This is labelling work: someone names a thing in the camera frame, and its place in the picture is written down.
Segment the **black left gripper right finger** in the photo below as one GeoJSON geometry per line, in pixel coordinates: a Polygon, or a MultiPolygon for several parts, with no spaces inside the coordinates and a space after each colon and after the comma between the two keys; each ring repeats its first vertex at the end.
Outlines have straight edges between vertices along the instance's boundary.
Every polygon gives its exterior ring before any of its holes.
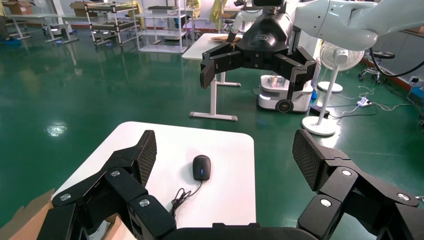
{"type": "Polygon", "coordinates": [[[419,201],[412,194],[362,171],[343,151],[319,145],[304,129],[295,132],[292,155],[316,193],[297,220],[299,229],[328,240],[346,214],[378,240],[419,239],[419,201]]]}

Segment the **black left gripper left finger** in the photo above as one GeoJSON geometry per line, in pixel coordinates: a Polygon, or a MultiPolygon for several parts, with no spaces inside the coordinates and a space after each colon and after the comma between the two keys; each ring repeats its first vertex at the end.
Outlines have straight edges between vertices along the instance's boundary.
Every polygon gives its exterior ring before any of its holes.
{"type": "Polygon", "coordinates": [[[157,156],[156,136],[146,130],[131,147],[116,150],[103,167],[52,200],[51,239],[87,240],[117,215],[137,240],[161,240],[176,220],[146,189],[157,156]]]}

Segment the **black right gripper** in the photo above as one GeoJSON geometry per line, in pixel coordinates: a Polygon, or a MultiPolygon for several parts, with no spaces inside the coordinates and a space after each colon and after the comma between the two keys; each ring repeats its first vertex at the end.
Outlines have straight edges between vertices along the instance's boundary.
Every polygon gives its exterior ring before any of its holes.
{"type": "Polygon", "coordinates": [[[296,83],[313,79],[317,62],[298,46],[288,54],[293,24],[286,13],[262,14],[236,44],[222,43],[202,53],[200,63],[200,86],[207,89],[216,74],[238,68],[271,70],[290,79],[292,70],[297,71],[296,83]]]}

